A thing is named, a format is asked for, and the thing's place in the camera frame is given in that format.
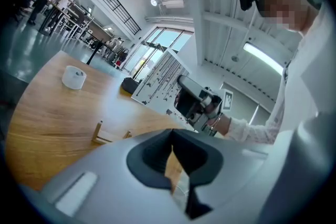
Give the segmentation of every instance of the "floor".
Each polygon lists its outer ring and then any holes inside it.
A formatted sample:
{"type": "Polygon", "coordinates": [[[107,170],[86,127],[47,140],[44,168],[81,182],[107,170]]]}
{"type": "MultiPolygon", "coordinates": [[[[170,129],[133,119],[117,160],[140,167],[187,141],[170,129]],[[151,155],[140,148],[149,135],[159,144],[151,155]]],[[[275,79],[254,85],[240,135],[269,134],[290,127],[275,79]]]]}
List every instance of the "floor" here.
{"type": "MultiPolygon", "coordinates": [[[[9,22],[0,32],[0,141],[5,138],[15,105],[36,73],[58,51],[62,50],[75,59],[87,62],[93,53],[84,42],[64,40],[62,35],[44,36],[38,32],[42,15],[37,25],[26,24],[27,18],[17,26],[9,22]]],[[[126,77],[109,65],[98,54],[90,66],[113,77],[126,77]]]]}

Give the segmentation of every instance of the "wooden table surface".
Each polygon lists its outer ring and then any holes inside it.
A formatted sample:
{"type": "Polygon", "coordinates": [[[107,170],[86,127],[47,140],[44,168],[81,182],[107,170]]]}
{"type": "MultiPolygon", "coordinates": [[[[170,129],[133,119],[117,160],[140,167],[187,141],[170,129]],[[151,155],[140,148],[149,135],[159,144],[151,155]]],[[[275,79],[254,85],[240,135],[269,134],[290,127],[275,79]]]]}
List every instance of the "wooden table surface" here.
{"type": "MultiPolygon", "coordinates": [[[[5,156],[15,179],[39,190],[63,168],[99,145],[91,142],[97,123],[103,120],[103,137],[121,140],[166,128],[181,128],[169,116],[131,99],[120,88],[123,78],[114,78],[70,57],[57,53],[34,77],[13,114],[5,156]],[[81,90],[63,85],[68,65],[87,74],[81,90]]],[[[166,176],[177,184],[181,165],[171,154],[166,176]]]]}

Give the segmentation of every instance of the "fluorescent light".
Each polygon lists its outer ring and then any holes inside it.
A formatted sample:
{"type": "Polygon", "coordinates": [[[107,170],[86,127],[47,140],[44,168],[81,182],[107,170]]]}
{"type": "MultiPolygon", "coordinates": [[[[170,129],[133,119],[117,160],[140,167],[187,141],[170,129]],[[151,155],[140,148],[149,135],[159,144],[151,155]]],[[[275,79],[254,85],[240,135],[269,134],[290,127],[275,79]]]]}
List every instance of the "fluorescent light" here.
{"type": "Polygon", "coordinates": [[[151,0],[151,4],[155,7],[158,3],[155,0],[151,0]]]}
{"type": "Polygon", "coordinates": [[[280,75],[282,75],[284,68],[281,65],[279,65],[277,62],[275,62],[272,58],[270,58],[267,54],[263,53],[261,50],[253,46],[251,43],[246,42],[244,45],[244,50],[258,57],[261,61],[268,64],[275,71],[277,71],[280,75]]]}

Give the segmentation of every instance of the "window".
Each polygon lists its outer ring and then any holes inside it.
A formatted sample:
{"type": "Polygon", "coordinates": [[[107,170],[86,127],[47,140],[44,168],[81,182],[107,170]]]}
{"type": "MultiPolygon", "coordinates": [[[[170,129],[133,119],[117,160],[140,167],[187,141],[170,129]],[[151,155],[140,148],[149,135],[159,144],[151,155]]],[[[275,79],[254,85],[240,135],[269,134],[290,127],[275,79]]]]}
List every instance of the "window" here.
{"type": "Polygon", "coordinates": [[[154,40],[155,37],[157,37],[157,35],[162,31],[162,29],[157,29],[153,35],[151,35],[146,41],[148,43],[152,42],[154,40]]]}
{"type": "Polygon", "coordinates": [[[188,41],[190,37],[191,37],[191,34],[185,34],[185,33],[181,34],[180,37],[177,39],[177,41],[172,46],[172,49],[179,51],[180,49],[182,49],[184,44],[186,44],[186,42],[188,41]]]}
{"type": "Polygon", "coordinates": [[[192,34],[192,32],[185,30],[157,28],[145,39],[149,47],[145,43],[141,44],[126,63],[125,70],[128,71],[136,81],[143,79],[162,56],[163,51],[167,48],[171,48],[174,52],[178,53],[192,34]]]}
{"type": "Polygon", "coordinates": [[[154,43],[159,43],[162,47],[169,48],[169,46],[174,42],[180,33],[181,32],[164,30],[163,33],[161,33],[154,41],[154,43]]]}

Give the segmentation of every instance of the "white shirt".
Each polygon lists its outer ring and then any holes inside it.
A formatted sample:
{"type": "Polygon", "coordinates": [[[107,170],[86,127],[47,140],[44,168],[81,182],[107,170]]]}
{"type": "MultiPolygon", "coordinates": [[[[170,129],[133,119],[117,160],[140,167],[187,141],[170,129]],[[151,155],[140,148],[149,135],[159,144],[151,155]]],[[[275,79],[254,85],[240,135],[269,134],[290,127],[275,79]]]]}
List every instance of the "white shirt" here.
{"type": "Polygon", "coordinates": [[[323,3],[281,78],[273,111],[265,126],[232,119],[227,136],[237,141],[272,144],[278,133],[293,130],[317,112],[336,110],[336,33],[332,9],[323,3]]]}
{"type": "Polygon", "coordinates": [[[70,1],[68,1],[68,0],[60,0],[59,2],[58,2],[58,7],[60,8],[60,9],[62,9],[62,8],[64,8],[64,9],[66,9],[67,8],[67,6],[70,4],[70,1]]]}

